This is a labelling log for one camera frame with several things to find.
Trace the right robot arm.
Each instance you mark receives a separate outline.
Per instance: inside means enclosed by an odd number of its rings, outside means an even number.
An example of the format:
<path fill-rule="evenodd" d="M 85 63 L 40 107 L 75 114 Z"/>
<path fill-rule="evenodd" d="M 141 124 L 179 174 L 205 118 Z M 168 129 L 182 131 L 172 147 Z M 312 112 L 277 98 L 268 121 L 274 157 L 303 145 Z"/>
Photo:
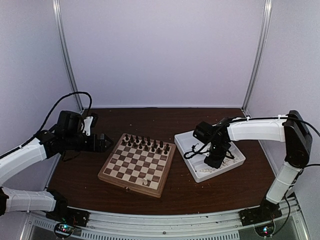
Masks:
<path fill-rule="evenodd" d="M 273 117 L 225 117 L 214 125 L 202 121 L 192 135 L 209 147 L 204 162 L 216 169 L 229 152 L 231 142 L 265 140 L 285 143 L 284 163 L 256 210 L 261 221 L 268 220 L 276 212 L 280 201 L 309 163 L 313 142 L 307 123 L 296 110 Z"/>

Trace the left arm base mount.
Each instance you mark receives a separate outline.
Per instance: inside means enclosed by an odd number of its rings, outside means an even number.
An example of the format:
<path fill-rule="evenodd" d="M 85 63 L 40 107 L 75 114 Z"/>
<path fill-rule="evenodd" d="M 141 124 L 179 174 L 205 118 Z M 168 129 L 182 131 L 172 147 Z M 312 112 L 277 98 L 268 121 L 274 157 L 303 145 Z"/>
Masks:
<path fill-rule="evenodd" d="M 90 216 L 88 211 L 69 207 L 68 200 L 56 190 L 49 190 L 48 192 L 53 195 L 53 198 L 56 200 L 54 210 L 45 213 L 48 219 L 70 226 L 87 226 Z"/>

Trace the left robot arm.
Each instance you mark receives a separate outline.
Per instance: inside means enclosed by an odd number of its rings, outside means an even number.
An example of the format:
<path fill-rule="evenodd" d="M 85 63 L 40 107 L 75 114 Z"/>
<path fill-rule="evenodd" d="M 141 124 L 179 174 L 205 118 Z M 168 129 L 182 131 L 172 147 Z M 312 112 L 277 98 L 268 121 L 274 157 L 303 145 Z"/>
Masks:
<path fill-rule="evenodd" d="M 104 153 L 113 141 L 104 133 L 91 133 L 98 115 L 87 117 L 63 110 L 57 124 L 49 130 L 40 130 L 26 144 L 5 153 L 0 158 L 0 183 L 4 184 L 14 175 L 31 165 L 50 159 L 66 151 Z M 68 201 L 55 190 L 27 191 L 0 187 L 0 214 L 9 212 L 44 211 L 61 222 L 72 218 Z"/>

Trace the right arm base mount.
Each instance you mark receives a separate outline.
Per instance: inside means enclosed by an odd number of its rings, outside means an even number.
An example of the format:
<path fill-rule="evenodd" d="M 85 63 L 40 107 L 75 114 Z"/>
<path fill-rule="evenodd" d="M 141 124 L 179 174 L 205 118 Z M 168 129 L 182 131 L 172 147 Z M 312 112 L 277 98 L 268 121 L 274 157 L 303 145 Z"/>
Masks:
<path fill-rule="evenodd" d="M 271 221 L 282 216 L 279 203 L 275 204 L 263 199 L 259 206 L 246 208 L 239 211 L 239 217 L 243 226 L 259 224 Z"/>

